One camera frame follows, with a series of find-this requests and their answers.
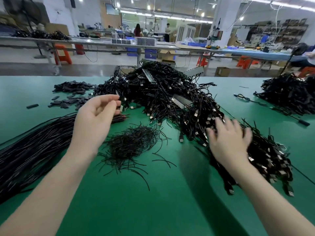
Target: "floor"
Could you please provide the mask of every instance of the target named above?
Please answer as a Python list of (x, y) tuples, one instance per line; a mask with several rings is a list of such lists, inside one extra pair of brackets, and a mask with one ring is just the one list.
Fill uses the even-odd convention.
[[(0, 48), (0, 75), (16, 76), (50, 76), (53, 66), (47, 59), (35, 59), (38, 50)], [(60, 74), (63, 76), (111, 76), (117, 65), (132, 66), (137, 64), (137, 58), (126, 54), (112, 55), (104, 52), (87, 52), (86, 55), (71, 56), (72, 65), (62, 64)], [(197, 57), (176, 57), (176, 68), (186, 71), (196, 67)], [(215, 76), (217, 67), (231, 68), (229, 77), (273, 77), (279, 67), (272, 66), (270, 70), (260, 70), (259, 65), (250, 69), (236, 67), (237, 61), (232, 59), (213, 59), (209, 64), (207, 76)]]

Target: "white shirt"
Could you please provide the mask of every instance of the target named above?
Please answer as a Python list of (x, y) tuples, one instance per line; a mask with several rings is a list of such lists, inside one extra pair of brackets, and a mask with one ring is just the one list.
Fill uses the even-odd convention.
[(315, 56), (311, 59), (311, 58), (307, 58), (307, 61), (310, 63), (310, 64), (313, 64), (315, 65)]
[(159, 27), (158, 24), (154, 24), (154, 33), (158, 33)]
[(170, 32), (171, 32), (170, 29), (168, 27), (165, 27), (165, 33), (169, 34)]

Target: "green table surface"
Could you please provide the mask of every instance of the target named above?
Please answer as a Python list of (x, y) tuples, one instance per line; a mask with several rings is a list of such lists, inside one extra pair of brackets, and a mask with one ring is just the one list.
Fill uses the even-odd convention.
[[(52, 93), (53, 85), (64, 81), (86, 81), (100, 84), (103, 77), (64, 76), (2, 76), (0, 78), (0, 142), (10, 139), (48, 119), (73, 112), (74, 107), (48, 108), (51, 98), (65, 93)], [(291, 161), (303, 174), (315, 181), (312, 170), (313, 139), (315, 121), (305, 116), (311, 125), (307, 128), (296, 120), (283, 116), (255, 103), (236, 99), (233, 94), (241, 93), (255, 99), (254, 91), (260, 90), (262, 78), (201, 77), (199, 83), (214, 82), (210, 87), (215, 100), (235, 118), (256, 121), (258, 129), (267, 135), (268, 128), (276, 142), (290, 147)], [(26, 109), (38, 103), (39, 107)], [(130, 123), (148, 124), (149, 119), (141, 109), (127, 110), (130, 118), (113, 124), (109, 135), (120, 132)], [(135, 173), (124, 171), (99, 172), (101, 157), (88, 168), (57, 233), (63, 235), (267, 235), (254, 208), (238, 187), (234, 196), (226, 194), (218, 172), (207, 159), (195, 149), (195, 143), (187, 139), (178, 142), (179, 132), (162, 123), (163, 132), (171, 138), (163, 142), (159, 154), (177, 167), (171, 169), (165, 162), (155, 161), (153, 155), (161, 143), (138, 157), (148, 175), (144, 173), (150, 191)], [(302, 174), (293, 170), (294, 198), (286, 196), (277, 182), (273, 186), (313, 224), (315, 223), (315, 186)], [(2, 223), (27, 197), (19, 194), (0, 205)]]

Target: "long dark hair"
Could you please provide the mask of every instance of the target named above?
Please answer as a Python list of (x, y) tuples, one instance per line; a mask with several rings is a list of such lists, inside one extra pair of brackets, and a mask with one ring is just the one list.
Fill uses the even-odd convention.
[(141, 29), (140, 29), (140, 24), (138, 23), (136, 25), (136, 28), (135, 28), (135, 31), (134, 31), (134, 34), (136, 37), (140, 37), (140, 32), (141, 32)]

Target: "pile of short black wires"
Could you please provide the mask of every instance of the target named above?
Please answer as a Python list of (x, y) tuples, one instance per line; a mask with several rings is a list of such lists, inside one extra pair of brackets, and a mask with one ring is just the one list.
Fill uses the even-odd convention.
[[(215, 84), (197, 85), (198, 78), (198, 75), (188, 77), (168, 65), (151, 61), (127, 75), (116, 71), (109, 81), (96, 87), (95, 92), (118, 93), (124, 108), (144, 107), (143, 112), (151, 122), (156, 121), (160, 125), (166, 120), (170, 127), (178, 128), (180, 142), (186, 135), (188, 140), (196, 140), (209, 148), (205, 129), (215, 129), (215, 118), (223, 119), (224, 114), (208, 90), (209, 86)], [(281, 153), (281, 148), (272, 137), (264, 138), (256, 127), (252, 127), (252, 130), (254, 138), (249, 147), (249, 160), (270, 182), (281, 179), (284, 185), (289, 186), (292, 173), (288, 154)], [(236, 184), (234, 179), (214, 158), (211, 164), (219, 171), (230, 194), (232, 185)]]
[(108, 140), (105, 141), (107, 151), (105, 153), (99, 152), (98, 155), (102, 156), (104, 159), (100, 163), (105, 165), (111, 165), (112, 168), (115, 168), (116, 173), (121, 170), (130, 170), (139, 176), (141, 176), (146, 182), (148, 189), (150, 187), (139, 171), (143, 171), (148, 174), (145, 170), (141, 169), (139, 166), (145, 166), (137, 162), (136, 157), (141, 153), (150, 150), (159, 140), (161, 141), (161, 147), (163, 140), (168, 138), (161, 131), (162, 128), (154, 125), (152, 127), (139, 125), (137, 127), (129, 127), (122, 134), (113, 135), (108, 137)]
[(297, 78), (293, 73), (279, 75), (264, 80), (263, 92), (254, 95), (275, 105), (273, 108), (284, 115), (315, 114), (315, 76), (305, 80)]
[[(69, 147), (76, 114), (50, 119), (0, 144), (23, 136), (0, 150), (0, 204), (28, 191), (24, 189), (57, 164), (61, 152)], [(112, 123), (125, 119), (125, 115), (117, 115)]]

